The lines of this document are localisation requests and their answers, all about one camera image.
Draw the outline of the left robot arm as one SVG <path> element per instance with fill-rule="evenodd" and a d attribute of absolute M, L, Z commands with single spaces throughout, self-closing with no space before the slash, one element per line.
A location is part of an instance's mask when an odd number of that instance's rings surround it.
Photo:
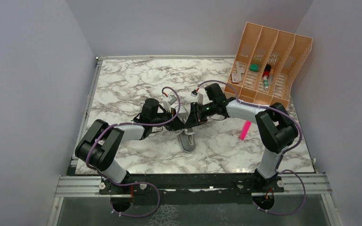
<path fill-rule="evenodd" d="M 144 140 L 154 127 L 169 126 L 171 122 L 176 122 L 181 110 L 181 105 L 174 109 L 169 104 L 160 104 L 156 99 L 148 98 L 141 112 L 131 122 L 109 125 L 104 120 L 95 120 L 78 143 L 75 156 L 89 168 L 112 180 L 111 187 L 117 193 L 124 193 L 129 189 L 127 170 L 115 160 L 120 144 Z"/>

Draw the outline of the white shoelace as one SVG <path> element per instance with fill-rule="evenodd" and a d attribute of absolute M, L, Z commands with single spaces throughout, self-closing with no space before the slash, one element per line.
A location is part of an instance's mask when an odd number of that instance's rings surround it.
<path fill-rule="evenodd" d="M 180 119 L 180 121 L 185 124 L 187 122 L 187 119 L 188 119 L 188 116 L 187 115 L 178 115 L 178 119 Z M 189 129 L 181 129 L 177 135 L 181 135 L 181 134 L 184 134 L 184 135 L 187 135 L 187 136 L 192 136 L 192 135 L 195 135 L 195 132 L 193 131 L 192 128 L 189 128 Z"/>

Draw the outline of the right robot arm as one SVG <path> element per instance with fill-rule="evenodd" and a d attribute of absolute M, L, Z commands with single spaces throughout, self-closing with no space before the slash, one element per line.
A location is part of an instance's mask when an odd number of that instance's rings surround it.
<path fill-rule="evenodd" d="M 281 103 L 259 105 L 244 102 L 238 96 L 227 98 L 219 86 L 220 81 L 209 80 L 207 83 L 205 91 L 210 102 L 205 105 L 191 103 L 185 127 L 189 129 L 203 124 L 215 114 L 256 124 L 265 150 L 254 171 L 253 185 L 260 192 L 266 191 L 279 175 L 278 168 L 284 154 L 296 147 L 293 142 L 300 136 L 299 124 Z"/>

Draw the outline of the grey canvas sneaker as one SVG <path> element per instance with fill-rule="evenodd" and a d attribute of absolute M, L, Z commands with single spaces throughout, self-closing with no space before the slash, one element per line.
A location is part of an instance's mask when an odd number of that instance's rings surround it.
<path fill-rule="evenodd" d="M 178 115 L 180 115 L 180 116 L 182 116 L 182 115 L 189 116 L 189 112 L 187 111 L 187 109 L 184 106 L 182 106 Z M 196 143 L 195 143 L 194 135 L 187 136 L 187 135 L 181 134 L 181 135 L 178 135 L 178 138 L 179 138 L 181 147 L 185 152 L 192 153 L 195 150 Z"/>

